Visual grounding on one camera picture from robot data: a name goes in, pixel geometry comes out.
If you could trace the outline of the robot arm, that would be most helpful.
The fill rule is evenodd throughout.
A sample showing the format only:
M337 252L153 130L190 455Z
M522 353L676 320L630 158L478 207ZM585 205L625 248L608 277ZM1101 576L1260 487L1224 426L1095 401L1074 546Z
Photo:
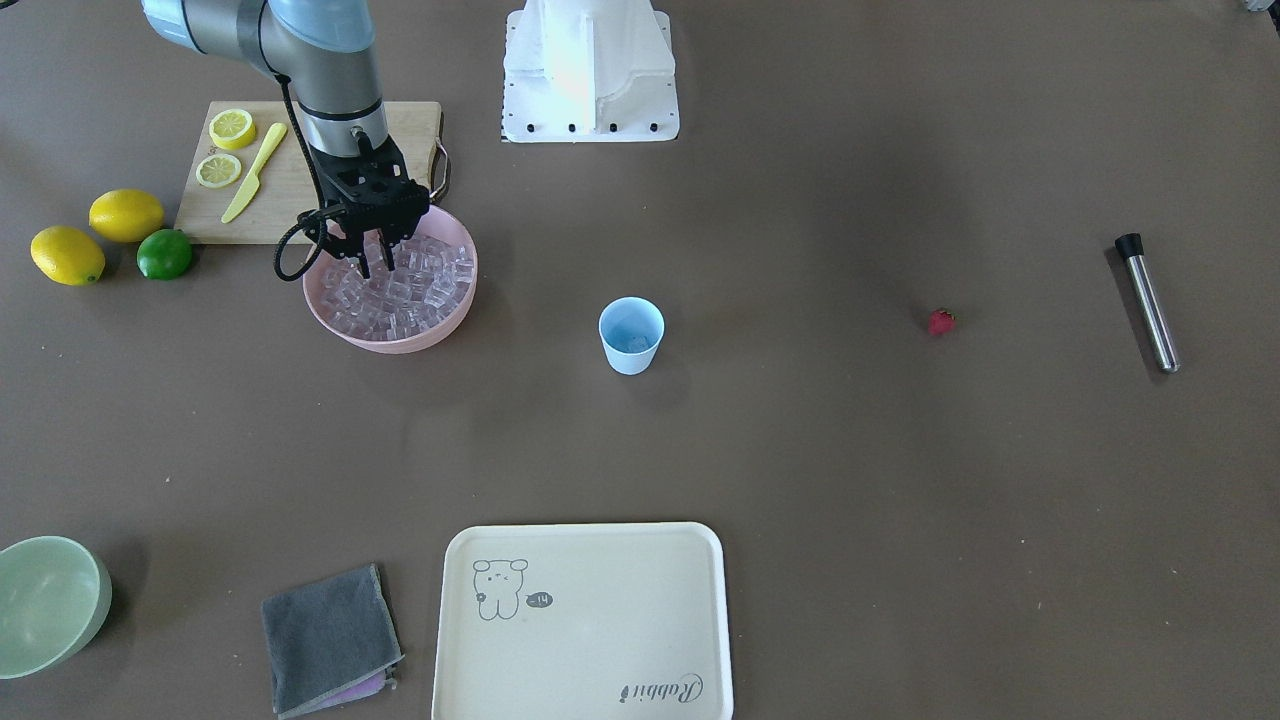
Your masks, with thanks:
M433 205L390 136L365 1L146 1L165 40L243 61L280 86L317 205L282 237L296 234L370 277L367 238L396 269L396 247Z

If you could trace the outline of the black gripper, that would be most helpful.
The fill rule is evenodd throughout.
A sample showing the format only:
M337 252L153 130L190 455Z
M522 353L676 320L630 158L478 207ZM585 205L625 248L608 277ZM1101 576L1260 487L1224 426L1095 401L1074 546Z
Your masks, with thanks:
M324 249L351 249L349 260L362 281L369 281L370 231L378 242L387 272L397 269L396 249L417 228L431 206L430 190L411 174L398 143L387 138L374 147L358 137L353 158L330 155L305 143L319 208L301 213L301 231Z

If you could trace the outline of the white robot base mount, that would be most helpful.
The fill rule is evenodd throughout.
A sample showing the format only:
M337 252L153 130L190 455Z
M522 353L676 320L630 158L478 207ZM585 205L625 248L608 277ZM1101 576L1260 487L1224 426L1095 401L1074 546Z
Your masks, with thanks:
M506 142L680 135L671 18L649 1L527 1L506 18L504 50Z

